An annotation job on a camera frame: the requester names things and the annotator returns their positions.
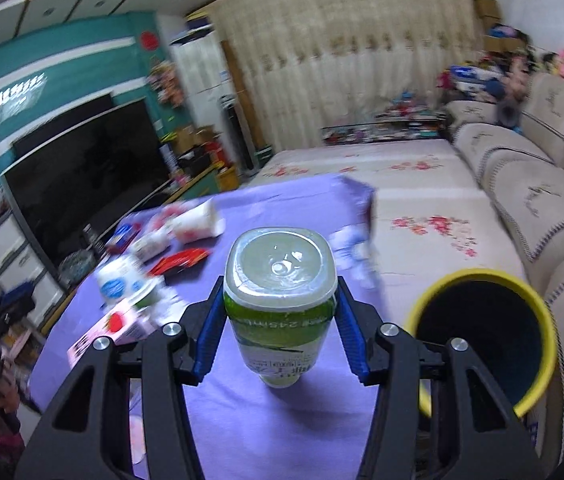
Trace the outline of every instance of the beige sofa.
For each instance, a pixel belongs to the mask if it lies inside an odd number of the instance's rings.
[[[447,109],[454,146],[489,195],[529,282],[555,318],[559,370],[530,415],[549,472],[564,459],[564,79],[532,77],[522,136],[492,124],[494,105],[456,101]]]

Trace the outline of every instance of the purple tablecloth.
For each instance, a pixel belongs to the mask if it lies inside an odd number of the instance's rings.
[[[226,231],[217,240],[195,244],[211,247],[213,253],[195,282],[175,288],[188,302],[204,300],[224,273],[228,251],[241,233],[292,226],[329,239],[346,226],[366,224],[372,197],[371,187],[333,174],[214,196]],[[153,213],[132,217],[146,222]],[[352,244],[360,241],[357,232]],[[171,252],[178,250],[175,242]],[[360,261],[342,258],[347,250],[339,247],[336,256],[344,264],[338,273],[357,300],[380,307],[376,278],[360,269]],[[370,282],[376,286],[367,288]],[[40,408],[47,407],[69,373],[66,350],[102,316],[101,304],[89,276],[51,330],[31,375],[32,398]],[[312,370],[289,388],[269,388],[244,365],[227,322],[210,374],[196,388],[185,386],[185,397],[207,480],[351,480],[368,436],[376,388],[363,387],[350,372],[335,323]],[[141,405],[135,403],[131,414],[140,415]],[[135,473],[148,477],[146,459]]]

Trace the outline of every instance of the beige curtain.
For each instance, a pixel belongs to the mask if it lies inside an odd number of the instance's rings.
[[[472,0],[217,0],[208,8],[277,151],[364,121],[404,90],[434,90],[475,57]]]

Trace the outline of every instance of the television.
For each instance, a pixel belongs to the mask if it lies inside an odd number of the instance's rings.
[[[40,144],[47,142],[56,135],[73,128],[77,124],[88,121],[92,117],[115,108],[113,97],[110,94],[96,97],[91,101],[87,101],[81,105],[71,108],[58,116],[49,119],[46,123],[41,124],[35,130],[15,140],[11,145],[11,151],[15,160],[22,158],[28,152],[36,149]]]
[[[0,180],[36,252],[57,268],[84,248],[87,224],[99,234],[110,232],[168,183],[159,147],[144,101],[137,100],[44,142],[4,170]]]

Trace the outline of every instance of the silver screw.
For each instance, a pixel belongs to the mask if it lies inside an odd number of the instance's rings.
[[[178,335],[182,332],[182,327],[179,323],[167,323],[165,326],[162,327],[162,332],[166,335]]]
[[[400,329],[393,323],[384,323],[380,327],[380,332],[387,337],[394,337],[400,333]]]
[[[464,352],[467,348],[469,348],[469,343],[467,343],[461,337],[454,337],[453,339],[451,339],[451,346],[453,347],[453,350]]]
[[[108,348],[110,344],[110,339],[108,337],[99,337],[93,342],[93,348],[96,350],[104,350]]]

